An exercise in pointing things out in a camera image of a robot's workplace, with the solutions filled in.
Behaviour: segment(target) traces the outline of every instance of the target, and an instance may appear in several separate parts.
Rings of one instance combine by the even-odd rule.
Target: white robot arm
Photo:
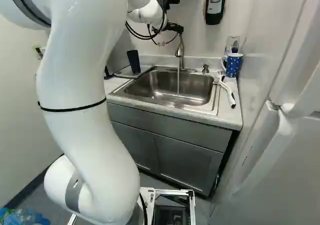
[[[0,12],[22,27],[51,27],[36,89],[65,155],[46,173],[47,195],[94,224],[125,225],[140,176],[109,121],[103,71],[127,12],[157,29],[167,17],[156,0],[0,0]]]

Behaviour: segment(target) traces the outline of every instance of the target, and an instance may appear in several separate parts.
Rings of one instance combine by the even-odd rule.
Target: metal frame
[[[140,192],[144,197],[149,197],[150,199],[145,200],[144,202],[147,203],[147,208],[150,209],[147,211],[147,213],[153,217],[154,213],[154,206],[155,206],[155,196],[154,193],[158,196],[177,196],[177,197],[189,197],[189,209],[190,209],[190,225],[196,225],[196,213],[195,213],[195,207],[196,207],[196,198],[195,198],[195,192],[190,189],[181,189],[181,190],[168,190],[168,189],[154,189],[151,187],[141,187]],[[67,225],[75,225],[76,220],[78,216],[76,214],[72,214],[69,222]],[[150,217],[148,216],[148,223],[151,224],[152,219],[149,219]]]

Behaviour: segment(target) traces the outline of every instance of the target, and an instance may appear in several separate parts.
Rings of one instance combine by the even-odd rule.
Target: black cable
[[[150,24],[148,24],[146,27],[148,28],[148,32],[149,32],[149,34],[150,34],[150,36],[151,36]],[[176,37],[178,36],[178,34],[179,34],[179,33],[177,32],[177,33],[175,34],[175,36],[174,36],[170,41],[165,42],[165,44],[169,44],[169,43],[171,43],[173,40],[175,40]],[[156,43],[153,38],[152,38],[151,40],[152,40],[152,42],[153,42],[155,45],[158,45],[158,43]]]
[[[147,208],[146,208],[146,204],[145,201],[140,193],[140,200],[142,203],[142,209],[143,209],[143,216],[144,216],[144,225],[148,225],[148,215],[147,215]]]
[[[51,112],[51,113],[69,113],[69,112],[81,111],[81,110],[94,108],[96,106],[99,106],[99,105],[103,104],[106,100],[107,100],[107,98],[105,97],[101,101],[98,101],[98,102],[90,104],[90,105],[74,107],[74,108],[64,108],[64,109],[45,108],[45,107],[41,106],[39,101],[38,101],[38,105],[43,111],[46,111],[46,112]]]
[[[165,44],[169,44],[169,43],[171,43],[173,40],[175,40],[176,39],[176,37],[178,36],[178,32],[175,34],[175,36],[170,40],[170,41],[167,41]]]
[[[149,35],[150,35],[150,37],[151,37],[150,24],[147,24],[146,27],[148,28],[148,32],[149,32]],[[158,45],[153,38],[152,38],[151,40],[152,40],[152,42],[153,42],[155,45]]]
[[[163,7],[163,0],[161,0],[161,4],[162,4],[162,23],[161,23],[161,26],[160,26],[160,29],[154,33],[154,35],[150,35],[150,36],[146,36],[146,35],[142,35],[138,32],[136,32],[131,26],[130,24],[126,21],[125,22],[125,26],[126,28],[128,29],[128,31],[133,35],[135,36],[136,38],[140,39],[140,40],[152,40],[153,38],[155,38],[160,32],[161,30],[163,29],[163,26],[164,26],[164,23],[165,23],[165,10],[164,10],[164,7]]]

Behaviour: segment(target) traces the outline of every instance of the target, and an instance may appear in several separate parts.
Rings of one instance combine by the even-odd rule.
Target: refrigerator handle
[[[275,166],[295,137],[297,131],[295,119],[288,118],[281,109],[278,110],[278,115],[279,125],[276,133],[247,178],[232,193],[232,200],[250,194]]]
[[[320,109],[319,93],[320,61],[306,86],[294,103],[284,103],[281,109],[289,117],[305,117]]]

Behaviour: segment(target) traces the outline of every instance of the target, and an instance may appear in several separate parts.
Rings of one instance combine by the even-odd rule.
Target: faucet handle
[[[177,58],[182,58],[184,56],[185,47],[184,47],[184,41],[182,39],[182,35],[179,34],[179,37],[180,37],[180,43],[179,43],[179,46],[178,46],[178,48],[177,48],[177,50],[176,50],[174,55]]]
[[[209,65],[206,64],[206,63],[204,63],[204,64],[202,64],[201,68],[203,68],[203,69],[208,69],[208,68],[209,68]]]
[[[202,64],[201,68],[203,68],[202,69],[202,73],[203,74],[208,74],[209,73],[209,65],[208,64],[206,64],[206,63]]]

